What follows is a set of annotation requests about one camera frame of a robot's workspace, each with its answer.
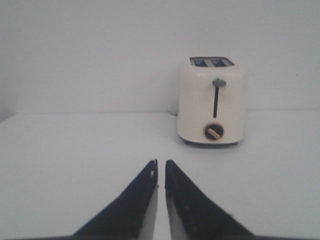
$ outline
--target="white tabletop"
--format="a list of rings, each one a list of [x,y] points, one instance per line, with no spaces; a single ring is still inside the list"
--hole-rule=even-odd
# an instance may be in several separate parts
[[[227,148],[169,113],[17,114],[0,123],[0,239],[71,235],[158,159],[154,240],[170,239],[165,162],[257,235],[320,237],[320,111],[252,111]]]

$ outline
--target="white backdrop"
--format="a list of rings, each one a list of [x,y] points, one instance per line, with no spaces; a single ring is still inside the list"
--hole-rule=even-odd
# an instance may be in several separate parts
[[[0,1],[0,113],[165,111],[180,63],[248,69],[249,110],[320,108],[320,1]]]

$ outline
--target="browning control dial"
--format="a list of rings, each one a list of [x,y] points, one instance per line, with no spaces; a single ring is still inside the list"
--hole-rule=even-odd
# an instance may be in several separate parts
[[[224,128],[219,123],[210,123],[204,128],[204,135],[210,140],[219,140],[224,135]]]

